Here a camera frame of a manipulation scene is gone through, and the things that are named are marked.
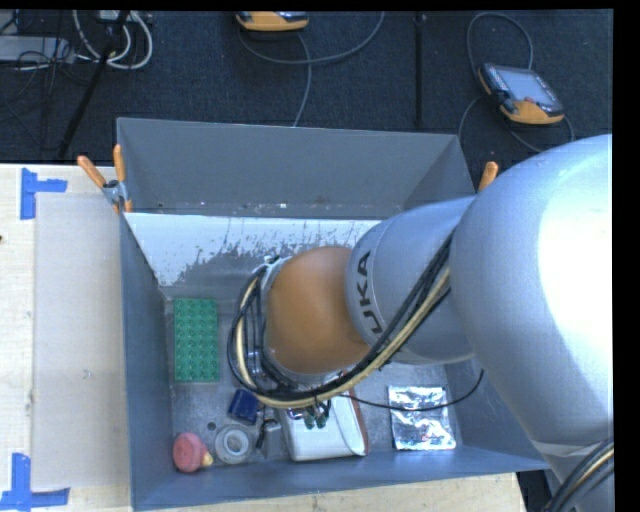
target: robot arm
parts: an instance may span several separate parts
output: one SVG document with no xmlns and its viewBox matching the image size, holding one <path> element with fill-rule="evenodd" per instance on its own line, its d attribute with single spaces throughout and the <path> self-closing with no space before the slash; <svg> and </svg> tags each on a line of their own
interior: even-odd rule
<svg viewBox="0 0 640 512">
<path fill-rule="evenodd" d="M 258 371 L 240 378 L 267 405 L 295 407 L 352 388 L 390 358 L 476 357 L 561 482 L 594 450 L 604 467 L 602 453 L 613 453 L 611 215 L 603 135 L 537 155 L 473 197 L 387 219 L 353 250 L 267 266 L 261 371 L 298 390 L 261 387 Z M 613 478 L 583 510 L 613 510 L 610 496 Z"/>
</svg>

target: electronic device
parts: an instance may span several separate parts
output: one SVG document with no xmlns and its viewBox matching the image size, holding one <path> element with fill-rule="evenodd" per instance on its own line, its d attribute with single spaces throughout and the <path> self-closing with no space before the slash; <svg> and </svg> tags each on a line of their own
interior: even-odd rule
<svg viewBox="0 0 640 512">
<path fill-rule="evenodd" d="M 515 123 L 549 125 L 564 118 L 558 95 L 536 71 L 486 63 L 478 77 L 500 112 Z"/>
<path fill-rule="evenodd" d="M 309 23 L 305 11 L 236 11 L 235 17 L 244 29 L 254 32 L 288 32 Z"/>
</svg>

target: white cable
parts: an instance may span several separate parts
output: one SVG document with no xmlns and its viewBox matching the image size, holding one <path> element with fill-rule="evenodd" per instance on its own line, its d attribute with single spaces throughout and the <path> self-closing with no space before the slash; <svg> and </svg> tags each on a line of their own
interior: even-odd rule
<svg viewBox="0 0 640 512">
<path fill-rule="evenodd" d="M 97 62 L 97 60 L 99 60 L 101 58 L 100 54 L 91 46 L 91 44 L 89 43 L 89 41 L 87 40 L 86 36 L 84 35 L 84 32 L 82 32 L 82 29 L 80 27 L 80 20 L 78 19 L 78 11 L 76 9 L 72 10 L 72 15 L 73 15 L 73 21 L 76 27 L 76 30 L 78 31 L 78 35 L 80 36 L 80 39 L 82 40 L 82 44 L 84 44 L 84 46 L 87 48 L 87 50 L 95 57 L 95 59 L 91 59 L 90 57 L 86 57 L 85 55 L 77 55 L 78 58 L 80 59 L 85 59 L 85 60 L 92 60 L 94 62 Z M 123 59 L 131 50 L 131 34 L 129 33 L 129 30 L 127 29 L 127 27 L 122 27 L 125 33 L 125 36 L 127 38 L 127 45 L 126 48 L 124 49 L 124 51 L 122 51 L 119 55 L 116 55 L 115 57 L 112 57 L 110 59 L 107 60 L 107 65 L 109 67 L 112 67 L 114 69 L 122 69 L 125 71 L 131 71 L 134 69 L 140 69 L 143 66 L 146 66 L 146 64 L 149 62 L 149 60 L 151 60 L 151 56 L 153 55 L 153 38 L 151 36 L 151 31 L 149 30 L 149 27 L 147 27 L 147 24 L 142 20 L 142 18 L 140 17 L 140 15 L 138 14 L 137 11 L 131 11 L 130 13 L 131 18 L 133 18 L 133 20 L 140 25 L 140 27 L 142 27 L 142 30 L 145 34 L 146 40 L 147 40 L 147 46 L 148 46 L 148 50 L 147 50 L 147 54 L 145 55 L 144 59 L 142 59 L 140 62 L 136 63 L 136 64 L 119 64 L 117 61 Z"/>
<path fill-rule="evenodd" d="M 80 20 L 78 19 L 78 11 L 77 11 L 77 9 L 73 9 L 71 11 L 71 14 L 73 16 L 73 22 L 74 22 L 74 25 L 76 27 L 76 30 L 78 31 L 78 35 L 80 36 L 80 39 L 82 40 L 82 44 L 85 46 L 85 48 L 87 50 L 89 50 L 89 53 L 91 53 L 91 55 L 93 55 L 93 57 L 87 57 L 86 55 L 77 54 L 76 57 L 78 57 L 79 59 L 88 60 L 88 61 L 91 61 L 91 62 L 98 62 L 100 60 L 101 56 L 93 48 L 93 46 L 91 46 L 91 44 L 89 43 L 89 40 L 87 39 L 87 36 L 84 35 L 84 32 L 82 31 L 82 28 L 80 27 Z M 122 27 L 122 29 L 124 31 L 124 35 L 127 38 L 126 47 L 120 53 L 120 55 L 116 55 L 115 57 L 110 58 L 107 61 L 107 64 L 109 62 L 122 59 L 123 57 L 125 57 L 127 55 L 127 53 L 129 53 L 129 50 L 131 49 L 131 34 L 129 33 L 129 29 L 127 29 L 127 27 Z"/>
</svg>

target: silver wrapper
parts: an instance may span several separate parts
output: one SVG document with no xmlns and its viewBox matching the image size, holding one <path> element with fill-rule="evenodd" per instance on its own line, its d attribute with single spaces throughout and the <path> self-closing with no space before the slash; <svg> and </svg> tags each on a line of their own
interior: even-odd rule
<svg viewBox="0 0 640 512">
<path fill-rule="evenodd" d="M 423 409 L 444 404 L 442 387 L 389 386 L 389 405 Z M 391 430 L 397 450 L 452 450 L 456 439 L 449 423 L 447 407 L 433 411 L 391 411 Z"/>
</svg>

